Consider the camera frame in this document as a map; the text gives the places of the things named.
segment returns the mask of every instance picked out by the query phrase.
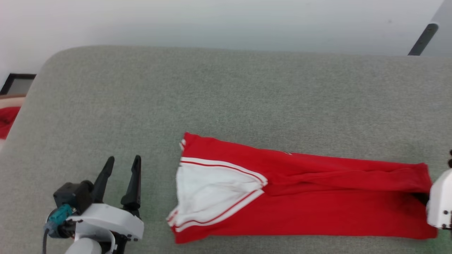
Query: red track pants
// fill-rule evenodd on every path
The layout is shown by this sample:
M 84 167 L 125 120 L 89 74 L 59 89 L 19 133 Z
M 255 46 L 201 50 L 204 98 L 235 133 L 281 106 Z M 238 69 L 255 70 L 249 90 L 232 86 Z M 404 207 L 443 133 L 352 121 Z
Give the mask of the red track pants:
M 186 133 L 176 243 L 208 235 L 375 235 L 434 238 L 425 206 L 426 164 L 256 149 Z

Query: white wall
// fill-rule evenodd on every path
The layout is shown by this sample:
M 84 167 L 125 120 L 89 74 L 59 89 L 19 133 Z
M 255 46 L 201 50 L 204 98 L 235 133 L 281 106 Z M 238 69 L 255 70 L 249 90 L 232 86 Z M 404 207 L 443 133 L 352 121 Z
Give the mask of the white wall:
M 432 22 L 439 28 L 421 55 L 452 57 L 452 0 L 444 0 Z
M 129 44 L 406 55 L 443 0 L 1 0 L 7 72 Z

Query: gray fabric surface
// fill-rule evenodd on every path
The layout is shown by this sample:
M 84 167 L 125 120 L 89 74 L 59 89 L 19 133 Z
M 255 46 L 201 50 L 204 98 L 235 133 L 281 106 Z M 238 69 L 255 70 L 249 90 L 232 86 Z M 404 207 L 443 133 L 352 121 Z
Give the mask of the gray fabric surface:
M 40 253 L 52 193 L 68 181 L 94 181 L 110 155 L 116 164 L 104 200 L 119 206 L 140 154 L 146 227 L 129 254 L 449 253 L 448 232 L 428 241 L 240 236 L 176 245 L 165 217 L 176 205 L 184 131 L 258 148 L 425 162 L 436 179 L 452 147 L 451 80 L 452 59 L 150 47 L 60 52 L 33 82 L 0 153 L 0 252 Z M 50 239 L 48 253 L 70 244 Z

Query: white stripe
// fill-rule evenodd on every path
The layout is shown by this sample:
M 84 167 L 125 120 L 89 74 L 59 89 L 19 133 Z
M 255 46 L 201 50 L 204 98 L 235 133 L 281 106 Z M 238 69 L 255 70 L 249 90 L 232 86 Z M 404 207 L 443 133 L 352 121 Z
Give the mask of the white stripe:
M 201 163 L 201 164 L 206 164 L 206 165 L 222 165 L 222 166 L 228 166 L 228 167 L 232 167 L 232 168 L 236 168 L 239 169 L 243 172 L 247 172 L 253 176 L 255 176 L 256 178 L 258 178 L 259 180 L 261 180 L 263 182 L 263 186 L 267 185 L 267 178 L 265 178 L 265 176 L 248 170 L 244 167 L 240 167 L 239 165 L 235 165 L 229 162 L 225 162 L 225 161 L 220 161 L 220 160 L 205 160 L 205 159 L 200 159 L 200 158 L 190 158 L 190 157 L 182 157 L 180 158 L 181 162 L 182 161 L 187 161 L 187 162 L 195 162 L 195 163 Z
M 179 208 L 179 206 L 176 206 L 176 208 L 174 208 L 168 215 L 168 217 L 166 218 L 166 220 L 169 220 L 176 212 L 177 212 L 177 208 Z
M 229 211 L 225 212 L 223 215 L 221 215 L 217 219 L 210 221 L 208 223 L 199 223 L 196 221 L 191 221 L 191 222 L 185 223 L 182 227 L 175 228 L 176 232 L 181 232 L 184 229 L 191 227 L 191 226 L 209 226 L 209 225 L 213 225 L 213 224 L 219 223 L 221 221 L 224 221 L 225 219 L 231 217 L 233 214 L 238 212 L 240 209 L 244 208 L 246 205 L 251 203 L 253 200 L 257 199 L 263 193 L 264 193 L 264 191 L 261 189 L 256 190 L 253 194 L 249 195 L 247 198 L 242 200 L 240 203 L 236 204 L 233 208 L 231 208 Z
M 174 218 L 172 220 L 168 221 L 168 225 L 170 227 L 173 227 L 175 224 L 176 224 L 176 216 L 174 216 Z

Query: teal connector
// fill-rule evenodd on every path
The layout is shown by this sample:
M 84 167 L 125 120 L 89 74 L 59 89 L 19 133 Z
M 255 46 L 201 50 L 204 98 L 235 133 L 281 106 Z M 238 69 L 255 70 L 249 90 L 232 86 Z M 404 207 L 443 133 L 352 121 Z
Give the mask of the teal connector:
M 49 221 L 54 222 L 57 225 L 63 224 L 63 222 L 69 218 L 75 211 L 68 204 L 60 206 L 52 215 L 49 217 Z

